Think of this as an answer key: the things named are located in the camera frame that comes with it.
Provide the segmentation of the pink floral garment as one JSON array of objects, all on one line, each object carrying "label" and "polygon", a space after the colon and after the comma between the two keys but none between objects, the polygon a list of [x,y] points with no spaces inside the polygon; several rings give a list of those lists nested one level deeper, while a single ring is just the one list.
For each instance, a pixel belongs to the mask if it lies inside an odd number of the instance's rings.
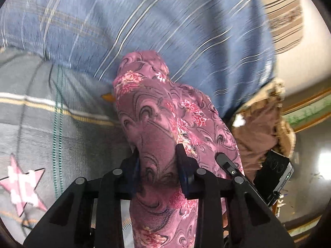
[{"label": "pink floral garment", "polygon": [[200,167],[224,178],[215,155],[224,153],[242,170],[236,141],[211,99],[170,80],[154,51],[124,56],[113,82],[119,120],[139,151],[141,188],[130,203],[135,247],[192,247],[198,201],[187,200],[178,180],[175,147]]}]

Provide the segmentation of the black electronic device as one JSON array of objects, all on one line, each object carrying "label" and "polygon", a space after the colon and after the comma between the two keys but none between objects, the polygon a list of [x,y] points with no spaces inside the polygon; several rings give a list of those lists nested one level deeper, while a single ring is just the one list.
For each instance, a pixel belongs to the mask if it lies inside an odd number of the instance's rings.
[{"label": "black electronic device", "polygon": [[289,158],[270,150],[266,153],[266,159],[262,163],[253,181],[241,174],[236,165],[224,154],[216,155],[217,164],[237,184],[248,184],[253,188],[264,203],[271,207],[281,196],[281,190],[294,173],[293,165]]}]

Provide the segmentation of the brown leopard print cloth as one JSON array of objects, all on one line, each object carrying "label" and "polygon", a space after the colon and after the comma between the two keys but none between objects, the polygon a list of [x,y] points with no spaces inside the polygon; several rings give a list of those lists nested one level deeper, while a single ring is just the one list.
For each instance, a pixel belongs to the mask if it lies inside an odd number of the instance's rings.
[{"label": "brown leopard print cloth", "polygon": [[284,82],[274,78],[231,117],[230,130],[240,151],[244,173],[250,181],[262,168],[268,151],[273,149],[289,159],[293,155],[296,135],[282,117],[284,97]]}]

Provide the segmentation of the grey striped bedsheet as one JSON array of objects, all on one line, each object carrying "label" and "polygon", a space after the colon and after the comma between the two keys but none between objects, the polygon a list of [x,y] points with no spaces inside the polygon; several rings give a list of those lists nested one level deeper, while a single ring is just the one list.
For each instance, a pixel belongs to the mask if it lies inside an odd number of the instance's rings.
[{"label": "grey striped bedsheet", "polygon": [[100,178],[130,154],[111,92],[88,74],[1,48],[1,219],[16,241],[75,178]]}]

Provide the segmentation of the green gold framed panel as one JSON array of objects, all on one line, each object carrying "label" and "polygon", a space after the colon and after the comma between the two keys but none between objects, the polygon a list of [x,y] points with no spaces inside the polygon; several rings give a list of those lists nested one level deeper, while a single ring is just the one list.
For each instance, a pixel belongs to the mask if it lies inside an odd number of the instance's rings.
[{"label": "green gold framed panel", "polygon": [[330,118],[330,88],[287,107],[283,117],[295,133],[324,122]]}]

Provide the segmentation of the blue plaid pillow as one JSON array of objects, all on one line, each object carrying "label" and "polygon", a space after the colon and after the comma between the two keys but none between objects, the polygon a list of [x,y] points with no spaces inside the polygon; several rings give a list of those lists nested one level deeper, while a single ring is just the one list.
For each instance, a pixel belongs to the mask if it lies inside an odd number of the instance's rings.
[{"label": "blue plaid pillow", "polygon": [[107,82],[126,54],[153,50],[224,118],[274,75],[261,0],[6,0],[1,46]]}]

